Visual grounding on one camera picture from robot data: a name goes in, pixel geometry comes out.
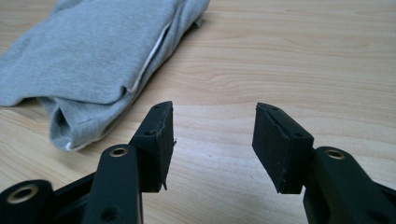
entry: gray fabric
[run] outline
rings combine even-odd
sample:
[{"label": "gray fabric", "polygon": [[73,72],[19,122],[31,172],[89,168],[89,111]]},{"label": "gray fabric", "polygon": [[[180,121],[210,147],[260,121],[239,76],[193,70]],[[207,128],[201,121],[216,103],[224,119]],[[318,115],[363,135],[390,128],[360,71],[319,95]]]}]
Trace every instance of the gray fabric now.
[{"label": "gray fabric", "polygon": [[37,97],[50,139],[77,150],[104,137],[176,49],[208,0],[60,0],[0,58],[0,105]]}]

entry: folded cloth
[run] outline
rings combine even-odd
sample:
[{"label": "folded cloth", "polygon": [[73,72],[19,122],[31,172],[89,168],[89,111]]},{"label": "folded cloth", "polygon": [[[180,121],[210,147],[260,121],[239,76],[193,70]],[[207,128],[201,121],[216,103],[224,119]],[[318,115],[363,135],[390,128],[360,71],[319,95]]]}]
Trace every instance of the folded cloth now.
[{"label": "folded cloth", "polygon": [[37,97],[51,142],[104,137],[171,56],[209,0],[59,0],[0,58],[0,105]]}]

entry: metal ring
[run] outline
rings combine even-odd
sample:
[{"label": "metal ring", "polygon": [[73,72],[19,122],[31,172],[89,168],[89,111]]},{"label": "metal ring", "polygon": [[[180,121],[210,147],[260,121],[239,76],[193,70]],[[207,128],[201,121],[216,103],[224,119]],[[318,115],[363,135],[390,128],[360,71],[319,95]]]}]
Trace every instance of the metal ring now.
[{"label": "metal ring", "polygon": [[33,198],[38,193],[38,187],[29,184],[14,190],[7,197],[8,203],[23,203]]},{"label": "metal ring", "polygon": [[127,148],[117,147],[110,152],[110,156],[112,157],[121,157],[128,153]]},{"label": "metal ring", "polygon": [[340,151],[337,151],[337,150],[334,150],[334,149],[326,149],[326,150],[324,150],[324,152],[325,152],[330,158],[333,158],[333,159],[336,159],[336,160],[343,160],[343,159],[346,158],[346,156],[344,155],[344,153],[342,153],[342,152],[340,152]]}]

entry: wooden table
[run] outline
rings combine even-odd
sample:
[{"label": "wooden table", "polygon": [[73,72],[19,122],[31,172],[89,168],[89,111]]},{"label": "wooden table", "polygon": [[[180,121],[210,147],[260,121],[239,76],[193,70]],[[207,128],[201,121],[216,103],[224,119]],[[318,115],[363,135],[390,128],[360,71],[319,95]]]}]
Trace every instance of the wooden table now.
[{"label": "wooden table", "polygon": [[[0,52],[54,3],[1,0]],[[115,130],[79,152],[50,143],[36,100],[0,107],[0,190],[35,178],[58,189],[95,171],[104,149],[127,143],[168,100],[177,138],[169,190],[144,195],[146,223],[306,223],[303,196],[276,194],[251,147],[258,102],[396,189],[394,0],[212,0],[203,19]]]}]

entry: folded gray shirt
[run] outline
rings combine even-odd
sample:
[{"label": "folded gray shirt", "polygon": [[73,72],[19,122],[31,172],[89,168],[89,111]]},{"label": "folded gray shirt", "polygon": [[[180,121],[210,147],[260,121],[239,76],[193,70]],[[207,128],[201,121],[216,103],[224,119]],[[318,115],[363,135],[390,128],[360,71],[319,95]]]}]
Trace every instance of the folded gray shirt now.
[{"label": "folded gray shirt", "polygon": [[0,57],[0,105],[37,97],[62,150],[104,137],[208,0],[60,0]]}]

